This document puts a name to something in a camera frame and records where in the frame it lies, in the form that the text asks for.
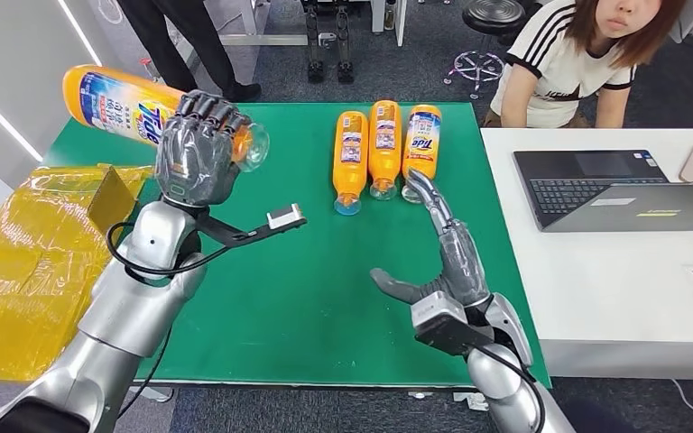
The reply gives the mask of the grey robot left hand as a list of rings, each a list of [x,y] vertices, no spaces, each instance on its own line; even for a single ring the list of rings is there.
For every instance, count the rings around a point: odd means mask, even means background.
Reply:
[[[223,97],[181,96],[157,146],[154,176],[163,196],[186,207],[224,203],[241,171],[236,137],[251,120]]]

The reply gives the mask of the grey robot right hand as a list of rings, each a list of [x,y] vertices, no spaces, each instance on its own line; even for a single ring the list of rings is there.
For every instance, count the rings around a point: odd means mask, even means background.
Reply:
[[[442,270],[434,280],[414,285],[374,268],[370,277],[376,286],[386,295],[407,304],[414,304],[435,291],[447,293],[464,307],[488,299],[490,291],[484,269],[466,224],[452,216],[447,201],[423,172],[410,169],[406,180],[430,213],[438,235]]]

